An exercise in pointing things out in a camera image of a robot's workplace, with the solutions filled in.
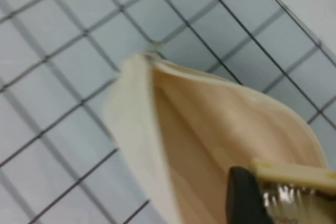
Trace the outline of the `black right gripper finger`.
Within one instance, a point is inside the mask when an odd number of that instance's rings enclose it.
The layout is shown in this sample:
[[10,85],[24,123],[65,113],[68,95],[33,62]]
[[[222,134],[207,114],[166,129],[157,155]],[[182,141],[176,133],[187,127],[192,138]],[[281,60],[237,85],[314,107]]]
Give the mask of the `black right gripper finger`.
[[335,173],[304,165],[234,166],[228,223],[335,223]]

